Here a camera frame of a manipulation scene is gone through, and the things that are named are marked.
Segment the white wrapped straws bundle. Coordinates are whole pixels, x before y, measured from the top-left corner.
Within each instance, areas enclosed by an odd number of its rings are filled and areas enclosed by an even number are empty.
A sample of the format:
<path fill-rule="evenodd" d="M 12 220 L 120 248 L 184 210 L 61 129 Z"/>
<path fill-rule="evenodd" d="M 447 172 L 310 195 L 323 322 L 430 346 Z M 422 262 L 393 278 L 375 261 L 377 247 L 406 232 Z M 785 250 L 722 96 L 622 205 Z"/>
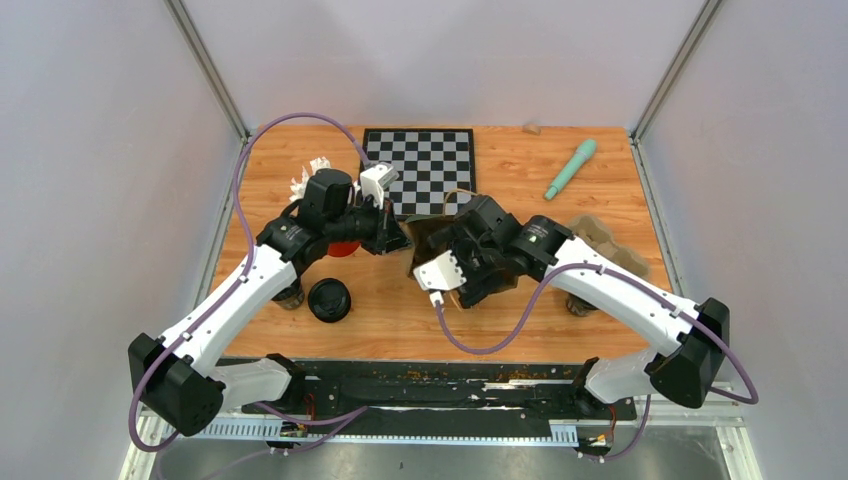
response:
<path fill-rule="evenodd" d="M 294 202 L 296 200 L 302 199 L 305 194 L 306 186 L 308 181 L 320 170 L 331 168 L 332 164 L 326 157 L 317 157 L 309 162 L 308 170 L 305 166 L 301 169 L 301 177 L 296 178 L 293 177 L 291 179 L 291 195 L 289 200 Z"/>

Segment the cardboard cup carrier tray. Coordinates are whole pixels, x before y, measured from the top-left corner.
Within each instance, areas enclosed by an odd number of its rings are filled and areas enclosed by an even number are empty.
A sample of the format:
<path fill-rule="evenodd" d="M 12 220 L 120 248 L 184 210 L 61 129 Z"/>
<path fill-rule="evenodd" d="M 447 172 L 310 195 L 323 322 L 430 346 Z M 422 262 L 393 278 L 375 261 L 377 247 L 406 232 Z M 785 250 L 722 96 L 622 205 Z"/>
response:
<path fill-rule="evenodd" d="M 647 260 L 629 246 L 620 243 L 611 228 L 597 216 L 577 215 L 566 223 L 566 227 L 602 257 L 641 279 L 649 279 L 650 266 Z"/>

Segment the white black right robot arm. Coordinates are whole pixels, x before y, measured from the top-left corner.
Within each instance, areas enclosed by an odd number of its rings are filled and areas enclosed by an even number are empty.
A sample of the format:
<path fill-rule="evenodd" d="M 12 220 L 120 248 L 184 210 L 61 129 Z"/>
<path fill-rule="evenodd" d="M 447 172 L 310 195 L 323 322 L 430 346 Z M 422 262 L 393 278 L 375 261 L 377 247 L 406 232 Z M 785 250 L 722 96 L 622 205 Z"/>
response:
<path fill-rule="evenodd" d="M 543 215 L 519 222 L 488 195 L 472 198 L 452 222 L 426 239 L 438 254 L 413 275 L 429 292 L 437 314 L 442 293 L 456 292 L 470 308 L 521 276 L 538 287 L 527 318 L 545 287 L 560 289 L 601 310 L 645 339 L 648 348 L 617 359 L 593 357 L 578 371 L 571 403 L 584 417 L 632 396 L 660 394 L 700 408 L 729 358 L 730 314 L 715 298 L 679 297 L 603 257 L 564 225 Z"/>

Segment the small brown wood block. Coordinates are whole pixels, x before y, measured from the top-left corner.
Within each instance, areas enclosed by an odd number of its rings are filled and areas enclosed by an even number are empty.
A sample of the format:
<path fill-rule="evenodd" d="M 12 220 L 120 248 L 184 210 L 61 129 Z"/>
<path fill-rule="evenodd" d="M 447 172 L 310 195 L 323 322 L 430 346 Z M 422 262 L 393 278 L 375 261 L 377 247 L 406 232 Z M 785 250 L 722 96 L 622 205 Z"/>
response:
<path fill-rule="evenodd" d="M 527 123 L 522 126 L 522 131 L 527 134 L 539 136 L 541 134 L 541 127 L 534 123 Z"/>

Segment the clear brown plastic cup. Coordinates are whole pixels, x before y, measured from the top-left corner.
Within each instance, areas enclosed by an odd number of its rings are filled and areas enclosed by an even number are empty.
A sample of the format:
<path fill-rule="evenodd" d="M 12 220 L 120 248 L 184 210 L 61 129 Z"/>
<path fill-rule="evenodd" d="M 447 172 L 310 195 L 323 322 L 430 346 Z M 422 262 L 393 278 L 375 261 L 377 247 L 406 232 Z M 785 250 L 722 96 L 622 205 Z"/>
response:
<path fill-rule="evenodd" d="M 566 300 L 567 310 L 574 316 L 587 317 L 597 310 L 597 308 L 576 296 L 569 296 Z"/>

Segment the black cup stack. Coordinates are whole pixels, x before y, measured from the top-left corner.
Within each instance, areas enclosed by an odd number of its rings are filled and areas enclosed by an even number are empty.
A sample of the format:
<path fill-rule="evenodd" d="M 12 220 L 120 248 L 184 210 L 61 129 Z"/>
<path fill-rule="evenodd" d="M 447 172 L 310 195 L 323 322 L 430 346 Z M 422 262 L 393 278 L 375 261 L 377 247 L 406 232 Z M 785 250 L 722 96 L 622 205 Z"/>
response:
<path fill-rule="evenodd" d="M 299 280 L 279 291 L 272 301 L 285 310 L 298 309 L 305 300 L 305 292 Z"/>

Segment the black white chessboard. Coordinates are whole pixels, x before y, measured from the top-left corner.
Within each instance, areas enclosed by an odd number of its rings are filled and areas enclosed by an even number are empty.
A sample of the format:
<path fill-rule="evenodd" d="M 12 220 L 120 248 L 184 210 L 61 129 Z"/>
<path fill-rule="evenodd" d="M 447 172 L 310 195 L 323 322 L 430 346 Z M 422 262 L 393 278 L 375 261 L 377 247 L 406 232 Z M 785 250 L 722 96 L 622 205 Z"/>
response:
<path fill-rule="evenodd" d="M 362 145 L 398 173 L 389 189 L 398 219 L 454 215 L 476 191 L 470 128 L 367 128 Z"/>

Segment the black lid stack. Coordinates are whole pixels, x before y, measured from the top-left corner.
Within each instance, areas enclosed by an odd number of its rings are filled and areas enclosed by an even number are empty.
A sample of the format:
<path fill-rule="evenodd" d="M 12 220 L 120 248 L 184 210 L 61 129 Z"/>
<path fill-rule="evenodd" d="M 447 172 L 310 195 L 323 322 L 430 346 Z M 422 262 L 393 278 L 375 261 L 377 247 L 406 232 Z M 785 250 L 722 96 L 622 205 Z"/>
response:
<path fill-rule="evenodd" d="M 352 297 L 347 286 L 335 278 L 325 278 L 312 286 L 307 295 L 308 308 L 319 321 L 336 323 L 344 319 L 352 308 Z"/>

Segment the red straw holder cup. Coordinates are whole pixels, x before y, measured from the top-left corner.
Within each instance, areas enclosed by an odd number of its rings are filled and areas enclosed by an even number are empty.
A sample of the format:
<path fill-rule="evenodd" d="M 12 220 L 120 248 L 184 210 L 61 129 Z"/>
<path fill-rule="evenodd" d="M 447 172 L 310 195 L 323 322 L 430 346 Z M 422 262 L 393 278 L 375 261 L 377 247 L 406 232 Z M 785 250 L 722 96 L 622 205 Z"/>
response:
<path fill-rule="evenodd" d="M 357 241 L 336 242 L 328 246 L 327 255 L 334 258 L 344 258 L 355 253 L 360 247 Z"/>

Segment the green paper bag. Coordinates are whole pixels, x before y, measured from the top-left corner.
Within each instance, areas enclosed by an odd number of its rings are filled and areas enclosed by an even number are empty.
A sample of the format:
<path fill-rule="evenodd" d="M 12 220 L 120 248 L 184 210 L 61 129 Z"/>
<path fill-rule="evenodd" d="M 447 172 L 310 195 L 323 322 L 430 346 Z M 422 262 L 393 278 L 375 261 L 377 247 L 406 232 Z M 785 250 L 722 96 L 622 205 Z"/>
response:
<path fill-rule="evenodd" d="M 434 259 L 439 254 L 446 251 L 444 247 L 435 248 L 430 246 L 430 236 L 437 230 L 450 226 L 460 225 L 483 230 L 484 228 L 494 230 L 499 226 L 520 226 L 522 224 L 512 214 L 506 212 L 494 199 L 489 195 L 476 195 L 469 202 L 463 205 L 457 214 L 452 216 L 439 215 L 424 217 L 414 220 L 408 219 L 404 223 L 407 235 L 410 236 L 413 242 L 412 263 L 413 268 Z M 518 260 L 523 260 L 521 257 L 511 250 Z M 528 272 L 529 263 L 524 261 L 524 274 Z"/>

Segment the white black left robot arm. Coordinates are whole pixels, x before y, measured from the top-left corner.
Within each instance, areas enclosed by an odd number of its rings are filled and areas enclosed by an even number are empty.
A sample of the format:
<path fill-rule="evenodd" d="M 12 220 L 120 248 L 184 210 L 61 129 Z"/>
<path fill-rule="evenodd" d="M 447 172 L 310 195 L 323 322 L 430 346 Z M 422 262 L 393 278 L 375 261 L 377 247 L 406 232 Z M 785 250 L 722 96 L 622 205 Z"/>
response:
<path fill-rule="evenodd" d="M 301 276 L 331 246 L 357 243 L 373 255 L 409 246 L 388 195 L 397 177 L 385 163 L 357 181 L 332 168 L 310 176 L 301 197 L 252 239 L 241 266 L 194 311 L 157 338 L 141 333 L 131 342 L 131 409 L 144 404 L 185 437 L 220 411 L 254 402 L 298 411 L 307 389 L 292 361 L 271 354 L 241 365 L 217 362 L 266 303 L 301 293 Z"/>

